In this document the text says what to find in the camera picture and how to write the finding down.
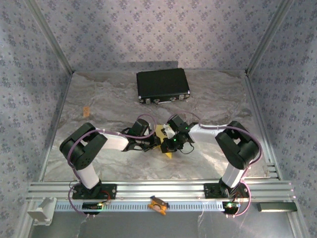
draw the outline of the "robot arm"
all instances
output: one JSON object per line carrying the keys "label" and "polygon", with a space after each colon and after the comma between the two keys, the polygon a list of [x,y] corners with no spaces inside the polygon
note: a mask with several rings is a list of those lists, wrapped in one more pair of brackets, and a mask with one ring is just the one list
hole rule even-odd
{"label": "robot arm", "polygon": [[[148,151],[161,145],[162,152],[167,153],[183,149],[186,142],[218,144],[229,161],[224,175],[219,180],[219,189],[223,197],[232,197],[240,184],[245,169],[259,152],[259,147],[251,137],[232,128],[246,131],[237,121],[219,126],[218,129],[215,129],[214,126],[212,129],[208,129],[208,126],[200,126],[196,122],[188,125],[178,115],[175,115],[168,121],[168,125],[164,126],[163,133],[167,135],[167,138],[164,138],[161,144],[155,132],[151,132],[150,125],[142,119],[138,119],[131,128],[126,128],[121,133],[105,133],[90,123],[85,123],[62,142],[59,150],[65,158],[68,158],[70,154],[70,158],[67,159],[69,165],[81,180],[90,197],[94,198],[101,190],[101,181],[93,168],[92,161],[102,148],[122,152]],[[80,138],[87,144],[78,143]]]}
{"label": "robot arm", "polygon": [[[98,193],[97,188],[101,181],[95,172],[92,161],[99,151],[101,149],[115,149],[122,152],[129,150],[148,151],[160,145],[160,139],[155,132],[145,139],[134,139],[129,136],[142,137],[149,135],[150,130],[150,125],[143,119],[138,119],[131,128],[128,127],[120,133],[107,133],[101,129],[96,129],[87,122],[64,140],[59,150],[65,158],[68,158],[68,154],[73,148],[68,163],[88,193],[94,196]],[[82,139],[87,144],[84,145],[80,141],[74,146],[75,142],[87,133],[90,134]]]}
{"label": "robot arm", "polygon": [[169,126],[164,128],[168,132],[165,133],[167,138],[161,145],[163,153],[180,150],[186,142],[205,142],[220,146],[229,164],[219,181],[219,186],[224,197],[232,196],[245,174],[245,169],[259,152],[259,147],[251,137],[231,128],[247,130],[237,121],[217,126],[217,128],[215,126],[200,126],[198,123],[188,125],[178,115],[172,117],[167,123]]}

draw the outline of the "floor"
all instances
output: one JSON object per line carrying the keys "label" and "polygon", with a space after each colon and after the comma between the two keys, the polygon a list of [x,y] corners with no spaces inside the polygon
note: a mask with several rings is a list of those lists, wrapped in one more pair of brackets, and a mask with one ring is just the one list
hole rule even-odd
{"label": "floor", "polygon": [[[186,70],[191,96],[186,101],[160,105],[138,103],[135,72],[75,73],[58,122],[56,136],[49,153],[44,181],[73,180],[72,170],[59,151],[61,142],[83,123],[121,131],[131,126],[140,114],[151,114],[159,124],[180,110],[194,112],[204,118],[204,124],[227,124],[239,121],[260,139],[243,87],[242,71]],[[83,107],[90,107],[90,116],[83,117]],[[197,121],[184,115],[187,122]],[[125,179],[218,179],[224,173],[227,160],[215,144],[195,143],[189,155],[180,152],[172,159],[153,149],[148,152],[120,152],[102,149],[93,161],[102,180]],[[265,177],[263,158],[248,172],[250,177]]]}
{"label": "floor", "polygon": [[110,212],[86,219],[57,212],[50,226],[33,227],[30,238],[293,238],[286,213],[259,213],[255,206],[236,218],[220,212]]}

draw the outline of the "white wall with blue pattern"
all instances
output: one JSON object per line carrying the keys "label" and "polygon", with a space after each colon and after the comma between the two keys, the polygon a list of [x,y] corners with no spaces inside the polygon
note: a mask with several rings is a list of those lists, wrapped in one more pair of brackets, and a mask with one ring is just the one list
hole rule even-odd
{"label": "white wall with blue pattern", "polygon": [[280,0],[38,3],[73,70],[103,71],[245,69]]}
{"label": "white wall with blue pattern", "polygon": [[31,12],[0,1],[0,237],[16,228],[27,186],[37,181],[69,76]]}
{"label": "white wall with blue pattern", "polygon": [[[37,0],[74,71],[245,69],[281,0]],[[251,80],[317,237],[317,4],[295,0]],[[21,0],[0,2],[0,237],[38,179],[69,80]]]}
{"label": "white wall with blue pattern", "polygon": [[317,237],[317,2],[296,0],[252,76],[284,179]]}

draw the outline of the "small orange toy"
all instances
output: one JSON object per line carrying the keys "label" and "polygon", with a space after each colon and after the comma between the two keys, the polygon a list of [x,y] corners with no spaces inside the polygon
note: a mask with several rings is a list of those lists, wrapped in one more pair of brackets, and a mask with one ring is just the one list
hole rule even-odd
{"label": "small orange toy", "polygon": [[165,216],[165,211],[167,210],[167,208],[169,208],[168,202],[164,202],[163,200],[156,198],[155,196],[150,197],[150,199],[152,199],[152,202],[148,205],[148,207]]}

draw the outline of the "wire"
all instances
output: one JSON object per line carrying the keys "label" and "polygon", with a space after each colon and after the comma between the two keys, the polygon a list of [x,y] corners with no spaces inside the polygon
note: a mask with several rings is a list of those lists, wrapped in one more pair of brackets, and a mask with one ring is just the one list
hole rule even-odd
{"label": "wire", "polygon": [[108,198],[107,198],[107,200],[105,200],[105,201],[102,201],[101,203],[105,203],[105,202],[108,202],[109,200],[111,200],[111,196],[110,196],[110,194],[107,192],[107,191],[101,191],[102,193],[106,193],[107,195],[108,195]]}
{"label": "wire", "polygon": [[70,190],[68,191],[68,201],[69,201],[70,206],[75,210],[75,212],[77,212],[77,213],[80,214],[80,215],[84,215],[85,217],[87,217],[87,214],[85,214],[84,212],[79,211],[79,210],[75,207],[75,205],[73,204],[73,202],[72,202],[71,199],[70,199],[70,193],[71,193],[71,191],[74,190],[75,186],[80,185],[80,184],[81,184],[81,183],[79,182],[79,183],[75,184],[72,188],[70,188]]}
{"label": "wire", "polygon": [[251,191],[250,191],[250,188],[244,181],[240,181],[240,182],[242,184],[244,184],[244,186],[247,188],[247,191],[248,191],[248,194],[249,194],[249,201],[248,201],[247,207],[241,213],[237,214],[238,212],[236,212],[236,214],[234,214],[236,217],[245,214],[247,212],[247,210],[249,209],[250,205],[251,205]]}
{"label": "wire", "polygon": [[151,116],[151,115],[148,115],[148,114],[141,114],[138,116],[137,120],[140,118],[140,117],[143,117],[143,116],[147,116],[147,117],[150,117],[153,122],[154,122],[154,128],[153,130],[151,131],[151,133],[149,133],[148,135],[145,135],[145,136],[133,136],[133,135],[124,135],[124,134],[121,134],[119,132],[117,133],[114,133],[114,132],[109,132],[109,131],[105,131],[105,130],[101,130],[101,129],[95,129],[95,130],[91,130],[91,131],[88,131],[87,133],[85,133],[84,135],[82,135],[77,141],[75,141],[75,143],[73,144],[73,146],[70,148],[69,152],[68,152],[68,155],[67,155],[67,163],[68,165],[73,169],[73,172],[75,174],[75,176],[79,179],[79,181],[81,181],[79,175],[77,174],[76,172],[76,169],[74,167],[74,165],[72,164],[72,162],[70,161],[70,157],[71,157],[71,154],[73,153],[75,147],[80,143],[80,141],[82,141],[85,137],[87,137],[88,135],[94,133],[94,132],[99,132],[99,133],[105,133],[105,134],[110,134],[110,135],[117,135],[117,136],[122,136],[122,137],[129,137],[129,138],[133,138],[133,139],[146,139],[150,136],[152,136],[154,133],[155,133],[155,130],[157,128],[157,121],[156,119]]}
{"label": "wire", "polygon": [[[257,139],[254,135],[250,134],[248,131],[243,130],[243,129],[240,129],[240,128],[237,128],[237,127],[234,127],[234,126],[228,126],[228,125],[222,125],[222,126],[203,126],[200,121],[199,121],[198,125],[199,125],[200,128],[202,128],[202,129],[207,129],[207,130],[219,130],[219,129],[236,130],[236,131],[238,131],[238,132],[241,132],[241,133],[243,133],[243,134],[249,136],[249,137],[257,144],[257,146],[258,146],[258,148],[259,148],[259,155],[258,155],[258,157],[257,157],[255,160],[252,160],[252,161],[249,163],[249,165],[247,166],[247,168],[244,170],[244,172],[243,172],[243,174],[242,174],[242,176],[241,176],[241,179],[245,176],[245,174],[247,173],[247,171],[248,171],[248,169],[250,168],[250,166],[253,165],[253,164],[255,164],[257,161],[259,161],[259,160],[261,159],[261,157],[262,157],[262,155],[263,155],[263,149],[262,149],[261,143],[258,141],[258,139]],[[251,191],[250,191],[250,188],[249,188],[249,186],[248,186],[244,181],[240,180],[240,182],[241,182],[242,184],[244,184],[245,187],[246,187],[247,190],[248,190],[249,201],[248,201],[247,207],[246,207],[241,213],[238,214],[238,211],[239,211],[239,210],[238,210],[238,211],[234,214],[235,217],[241,216],[241,215],[243,215],[244,213],[246,213],[247,210],[248,210],[249,207],[250,207],[250,204],[251,204]]]}
{"label": "wire", "polygon": [[238,210],[233,214],[233,216],[236,216],[236,214],[239,212],[239,210],[240,210],[240,207],[238,207]]}
{"label": "wire", "polygon": [[69,186],[70,189],[71,189],[70,184],[71,184],[72,182],[77,182],[77,180],[74,179],[73,181],[70,181],[70,182],[69,182],[69,185],[68,185],[68,186]]}
{"label": "wire", "polygon": [[192,143],[189,142],[189,144],[193,148],[190,152],[184,153],[182,150],[179,150],[179,151],[182,152],[184,155],[188,155],[188,154],[192,153],[194,151],[195,147],[192,145]]}
{"label": "wire", "polygon": [[243,176],[247,173],[249,167],[253,164],[255,164],[257,161],[259,161],[263,155],[263,149],[262,149],[262,146],[261,146],[261,143],[258,141],[258,139],[250,134],[248,131],[246,130],[243,130],[243,129],[240,129],[240,128],[237,128],[237,127],[234,127],[234,126],[228,126],[228,125],[221,125],[221,126],[204,126],[201,124],[201,122],[198,123],[199,127],[202,128],[202,129],[207,129],[207,130],[219,130],[219,129],[230,129],[230,130],[236,130],[238,132],[241,132],[249,137],[251,137],[251,139],[257,144],[258,148],[259,148],[259,155],[258,157],[255,159],[255,160],[252,160],[248,167],[245,169],[245,171],[243,172],[242,174],[242,178]]}

